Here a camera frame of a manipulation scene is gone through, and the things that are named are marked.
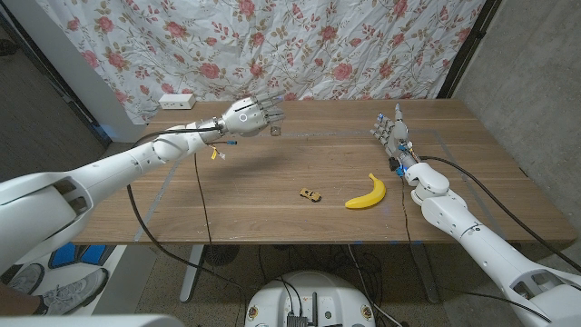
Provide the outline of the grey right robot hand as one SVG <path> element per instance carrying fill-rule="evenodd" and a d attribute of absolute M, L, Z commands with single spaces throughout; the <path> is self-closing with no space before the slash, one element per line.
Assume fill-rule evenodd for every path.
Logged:
<path fill-rule="evenodd" d="M 389 119 L 385 114 L 379 114 L 377 122 L 369 132 L 383 145 L 390 157 L 401 160 L 411 157 L 409 130 L 403 122 L 403 113 L 399 104 L 395 106 L 395 118 L 393 120 Z"/>

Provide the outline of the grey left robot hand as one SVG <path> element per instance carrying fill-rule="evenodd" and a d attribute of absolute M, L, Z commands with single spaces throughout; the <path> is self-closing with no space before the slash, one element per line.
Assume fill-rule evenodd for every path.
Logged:
<path fill-rule="evenodd" d="M 272 136 L 279 136 L 285 118 L 279 107 L 283 96 L 283 91 L 268 92 L 238 100 L 222 115 L 219 124 L 224 132 L 243 137 L 255 136 L 268 126 Z"/>

